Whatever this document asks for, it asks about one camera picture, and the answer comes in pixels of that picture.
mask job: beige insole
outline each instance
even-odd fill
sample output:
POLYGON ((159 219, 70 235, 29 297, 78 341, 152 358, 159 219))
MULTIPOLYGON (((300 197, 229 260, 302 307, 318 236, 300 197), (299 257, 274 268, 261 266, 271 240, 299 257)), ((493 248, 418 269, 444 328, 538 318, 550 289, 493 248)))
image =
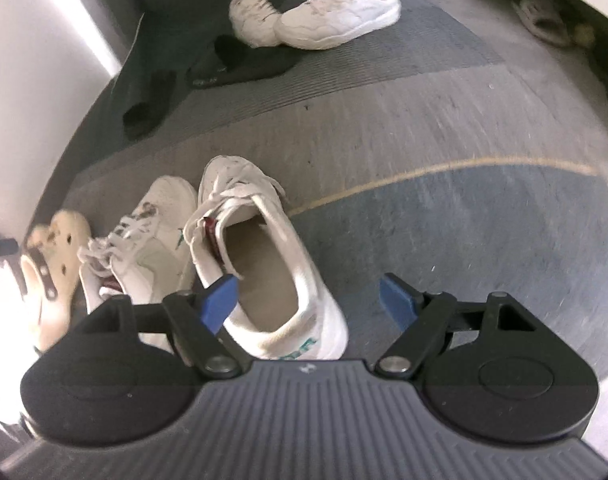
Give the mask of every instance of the beige insole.
POLYGON ((260 216, 226 228, 225 241, 239 281, 239 303, 262 332, 274 332, 297 312, 297 291, 260 216))

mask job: white sneaker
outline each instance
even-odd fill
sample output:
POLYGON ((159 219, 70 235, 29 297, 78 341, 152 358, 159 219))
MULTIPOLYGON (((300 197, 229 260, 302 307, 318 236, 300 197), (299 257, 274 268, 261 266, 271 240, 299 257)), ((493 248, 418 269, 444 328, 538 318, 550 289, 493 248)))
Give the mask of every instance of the white sneaker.
POLYGON ((276 189, 240 156, 216 156, 199 186, 199 208, 184 228, 197 275, 210 286, 238 276, 239 303, 224 322, 249 354, 264 359, 338 359, 348 328, 319 277, 276 189))
POLYGON ((308 0, 284 12, 275 25, 279 40, 305 50, 324 50, 393 25, 399 0, 308 0))
POLYGON ((228 16, 237 39, 251 47, 281 43, 274 30, 280 13, 268 0, 230 0, 228 16))
MULTIPOLYGON (((161 176, 108 237, 91 239, 88 248, 80 249, 88 313, 116 294, 129 295, 133 304, 159 303, 168 294, 192 288, 195 269, 182 228, 196 207, 191 184, 161 176)), ((141 340, 172 351, 164 334, 142 335, 141 340)))
POLYGON ((88 222, 75 211, 58 211, 50 225, 37 225, 26 240, 20 264, 33 345, 45 352, 70 326, 70 305, 79 284, 77 251, 90 238, 88 222))

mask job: yellow floor stripe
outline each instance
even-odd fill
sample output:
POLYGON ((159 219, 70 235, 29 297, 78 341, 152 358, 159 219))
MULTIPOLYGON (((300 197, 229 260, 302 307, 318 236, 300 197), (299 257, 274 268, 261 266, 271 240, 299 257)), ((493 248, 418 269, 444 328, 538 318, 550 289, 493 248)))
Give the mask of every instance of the yellow floor stripe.
POLYGON ((572 173, 583 174, 586 176, 597 176, 598 174, 595 168, 592 168, 587 164, 578 164, 576 162, 557 160, 554 158, 531 158, 528 156, 484 156, 481 158, 454 160, 452 162, 444 162, 442 164, 435 164, 434 166, 427 166, 424 168, 419 168, 418 170, 408 171, 407 173, 396 174, 388 178, 383 178, 382 180, 374 180, 373 182, 362 184, 361 186, 351 187, 351 189, 346 189, 319 200, 313 200, 306 205, 296 207, 295 209, 289 211, 289 216, 295 216, 299 213, 303 213, 304 211, 309 211, 310 209, 315 209, 316 207, 330 204, 331 202, 361 193, 362 191, 377 189, 378 187, 394 184, 395 182, 402 182, 404 180, 410 180, 412 178, 431 173, 461 170, 462 168, 476 168, 479 166, 546 166, 548 168, 557 168, 558 170, 571 171, 572 173))

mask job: light strip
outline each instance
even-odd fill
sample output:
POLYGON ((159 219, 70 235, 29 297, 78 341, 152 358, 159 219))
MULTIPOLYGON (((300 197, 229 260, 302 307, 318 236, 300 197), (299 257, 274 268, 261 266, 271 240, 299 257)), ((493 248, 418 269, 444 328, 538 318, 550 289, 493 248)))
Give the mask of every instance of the light strip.
POLYGON ((52 0, 59 11, 68 19, 84 43, 106 69, 110 78, 119 73, 121 63, 110 45, 101 34, 81 0, 52 0))

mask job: floor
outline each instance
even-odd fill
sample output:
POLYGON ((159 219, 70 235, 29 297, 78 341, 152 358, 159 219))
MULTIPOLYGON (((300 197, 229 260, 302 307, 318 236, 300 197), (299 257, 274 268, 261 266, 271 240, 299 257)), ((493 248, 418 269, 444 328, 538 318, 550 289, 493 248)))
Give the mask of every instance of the floor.
MULTIPOLYGON (((462 300, 508 290, 605 380, 604 89, 582 52, 536 41, 508 2, 429 1, 504 62, 343 89, 95 165, 64 206, 105 235, 157 176, 197 185, 212 156, 242 155, 286 189, 293 224, 349 319, 349 356, 372 360, 399 333, 375 290, 393 270, 462 300)), ((190 128, 187 118, 180 105, 166 127, 190 128)), ((605 417, 598 408, 590 442, 608 457, 605 417)))

